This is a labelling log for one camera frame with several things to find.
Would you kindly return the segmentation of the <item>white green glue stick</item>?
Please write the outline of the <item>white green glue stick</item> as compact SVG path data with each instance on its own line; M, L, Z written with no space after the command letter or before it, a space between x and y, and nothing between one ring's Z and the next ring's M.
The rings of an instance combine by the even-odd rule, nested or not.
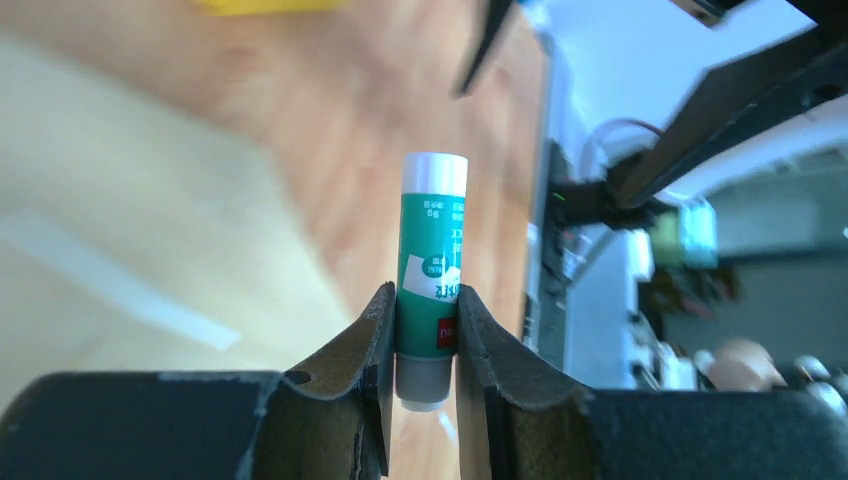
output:
M441 152L406 156L395 320L395 390L404 408L447 400L458 344L468 161Z

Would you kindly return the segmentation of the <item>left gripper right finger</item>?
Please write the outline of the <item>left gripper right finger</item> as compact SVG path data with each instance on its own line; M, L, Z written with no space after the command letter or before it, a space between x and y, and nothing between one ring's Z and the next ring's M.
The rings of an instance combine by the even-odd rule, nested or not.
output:
M596 390L459 294L465 479L843 479L847 423L800 391Z

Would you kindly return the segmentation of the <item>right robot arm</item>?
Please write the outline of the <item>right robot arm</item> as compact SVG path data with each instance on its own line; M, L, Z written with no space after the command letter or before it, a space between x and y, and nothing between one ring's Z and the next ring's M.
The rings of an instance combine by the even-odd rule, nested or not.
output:
M651 226L678 205L661 191L718 155L847 93L847 4L795 1L813 27L717 65L680 107L653 147L579 183L552 178L536 208L542 224Z

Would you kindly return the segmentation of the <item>brown paper envelope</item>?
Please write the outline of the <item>brown paper envelope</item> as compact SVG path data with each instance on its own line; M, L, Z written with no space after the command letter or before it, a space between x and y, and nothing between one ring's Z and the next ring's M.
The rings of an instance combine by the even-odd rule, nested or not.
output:
M1 239L3 401L60 370L284 370L352 318L262 149L3 34L1 217L21 210L242 339L141 323Z

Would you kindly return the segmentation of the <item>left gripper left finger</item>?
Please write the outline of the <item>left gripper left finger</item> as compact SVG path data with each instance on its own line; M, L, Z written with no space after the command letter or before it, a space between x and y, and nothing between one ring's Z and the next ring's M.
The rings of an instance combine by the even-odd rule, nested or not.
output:
M287 371L57 372L1 418L5 479L378 479L395 287Z

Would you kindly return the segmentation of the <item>letter paper sheet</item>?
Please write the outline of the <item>letter paper sheet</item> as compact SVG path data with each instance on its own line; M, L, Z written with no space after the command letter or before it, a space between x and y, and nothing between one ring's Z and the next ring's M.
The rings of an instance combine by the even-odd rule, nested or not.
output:
M139 322L224 351L242 334L154 288L77 235L21 210L1 217L1 239Z

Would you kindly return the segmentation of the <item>operator bare hand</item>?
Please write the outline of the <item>operator bare hand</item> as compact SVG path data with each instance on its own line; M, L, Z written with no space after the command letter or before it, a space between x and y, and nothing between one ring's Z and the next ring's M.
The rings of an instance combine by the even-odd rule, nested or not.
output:
M752 340L730 340L713 358L706 378L718 391L763 392L787 385L770 353Z

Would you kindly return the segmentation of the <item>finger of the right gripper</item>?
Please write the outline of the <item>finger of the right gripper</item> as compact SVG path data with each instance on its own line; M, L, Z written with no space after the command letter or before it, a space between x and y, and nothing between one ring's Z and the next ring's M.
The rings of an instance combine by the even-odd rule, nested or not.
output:
M482 2L482 13L472 38L471 49L453 88L455 98L462 98L471 93L477 74L482 69L488 54L496 46L500 33L508 23L516 5L517 2L514 0Z

